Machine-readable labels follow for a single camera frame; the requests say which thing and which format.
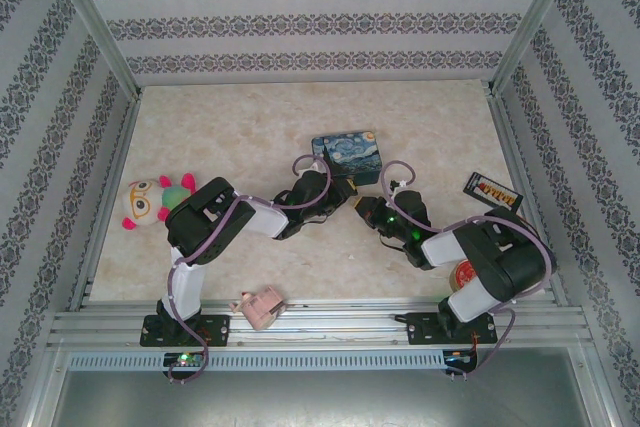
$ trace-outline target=pink toy ear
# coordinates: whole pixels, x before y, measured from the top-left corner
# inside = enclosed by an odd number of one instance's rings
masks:
[[[193,174],[184,174],[182,176],[182,182],[180,182],[185,189],[188,189],[192,194],[196,191],[196,178]]]
[[[122,221],[122,226],[127,230],[133,230],[137,227],[137,224],[129,217],[125,217]]]
[[[160,182],[160,187],[162,187],[163,189],[171,187],[171,179],[165,175],[161,175],[158,181]]]
[[[167,220],[167,217],[169,217],[169,212],[170,212],[169,209],[167,209],[166,207],[162,207],[158,211],[158,220],[161,220],[162,222]]]

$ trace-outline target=mounting plate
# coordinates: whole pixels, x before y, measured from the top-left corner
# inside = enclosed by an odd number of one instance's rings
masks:
[[[209,347],[226,347],[229,339],[228,315],[200,315],[196,328],[197,334]],[[159,315],[147,315],[142,324],[140,345],[142,347],[198,347],[200,344],[191,336],[181,336],[180,340],[163,337],[163,321]]]
[[[466,324],[465,331],[450,338],[438,323],[437,312],[411,312],[396,315],[398,322],[407,324],[410,345],[471,344],[472,335],[477,335],[478,344],[495,344],[498,341],[496,327],[490,314],[482,314]]]

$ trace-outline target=small card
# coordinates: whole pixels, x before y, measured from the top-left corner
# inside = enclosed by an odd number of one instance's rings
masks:
[[[522,195],[482,174],[471,174],[463,192],[491,207],[506,207],[516,212],[522,203]]]

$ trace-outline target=red round object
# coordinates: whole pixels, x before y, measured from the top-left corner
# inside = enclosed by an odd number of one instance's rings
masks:
[[[464,287],[465,284],[471,282],[475,276],[476,271],[473,270],[471,262],[469,262],[468,260],[463,260],[456,266],[455,269],[453,269],[451,280],[453,281],[452,284],[454,285],[452,285],[451,287],[453,287],[454,290],[459,290]]]

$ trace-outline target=striped wall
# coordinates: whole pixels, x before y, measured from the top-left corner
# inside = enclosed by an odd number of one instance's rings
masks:
[[[70,0],[0,0],[0,426],[67,307],[129,109]]]
[[[624,425],[640,425],[639,1],[554,0],[502,92]]]
[[[489,79],[532,0],[95,0],[141,85]]]

